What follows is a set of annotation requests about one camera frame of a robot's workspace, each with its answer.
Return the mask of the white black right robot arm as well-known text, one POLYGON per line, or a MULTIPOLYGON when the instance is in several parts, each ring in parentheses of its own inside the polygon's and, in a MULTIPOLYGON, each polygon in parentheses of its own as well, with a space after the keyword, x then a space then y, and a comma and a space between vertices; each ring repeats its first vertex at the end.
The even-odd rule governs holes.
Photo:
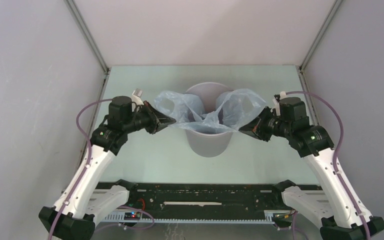
POLYGON ((321 204, 285 180, 273 187, 271 204, 298 211, 324 240, 369 240, 384 231, 384 219, 369 211, 348 180, 338 159, 340 144, 333 143, 325 128, 310 124, 306 104, 295 92, 277 94, 274 103, 240 132, 265 142, 273 136, 286 139, 315 174, 328 203, 321 204))

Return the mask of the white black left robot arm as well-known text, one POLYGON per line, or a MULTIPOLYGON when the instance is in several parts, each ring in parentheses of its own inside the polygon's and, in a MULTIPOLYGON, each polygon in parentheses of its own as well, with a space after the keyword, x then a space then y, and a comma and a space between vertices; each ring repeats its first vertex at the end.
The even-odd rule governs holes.
POLYGON ((112 186, 94 201, 90 199, 129 134, 145 130, 153 135, 176 122, 142 100, 141 94, 136 89, 130 96, 108 99, 107 115, 92 134, 78 128, 86 138, 83 159, 58 200, 51 207, 44 206, 38 215, 49 240, 90 240, 97 225, 116 208, 136 206, 138 194, 123 185, 112 186))

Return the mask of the blue translucent trash bag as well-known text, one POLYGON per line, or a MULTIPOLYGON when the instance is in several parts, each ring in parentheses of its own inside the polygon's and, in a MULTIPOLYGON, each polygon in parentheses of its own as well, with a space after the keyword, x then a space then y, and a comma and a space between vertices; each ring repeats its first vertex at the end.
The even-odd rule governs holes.
POLYGON ((154 100, 155 108, 175 119, 170 127, 203 134, 237 132, 253 121, 267 106, 254 91, 241 88, 227 91, 210 100, 214 107, 205 109, 196 94, 163 91, 154 100))

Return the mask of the grey plastic trash bin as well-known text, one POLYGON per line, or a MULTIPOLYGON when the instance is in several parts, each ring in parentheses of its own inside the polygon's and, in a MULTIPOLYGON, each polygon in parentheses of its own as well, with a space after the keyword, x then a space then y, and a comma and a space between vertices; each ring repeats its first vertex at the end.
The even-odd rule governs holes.
MULTIPOLYGON (((190 87, 186 93, 198 96, 204 107, 204 112, 210 113, 216 110, 217 98, 232 88, 217 82, 202 82, 190 87)), ((194 130, 185 131, 190 148, 199 156, 212 158, 223 153, 231 140, 232 132, 209 133, 194 130)))

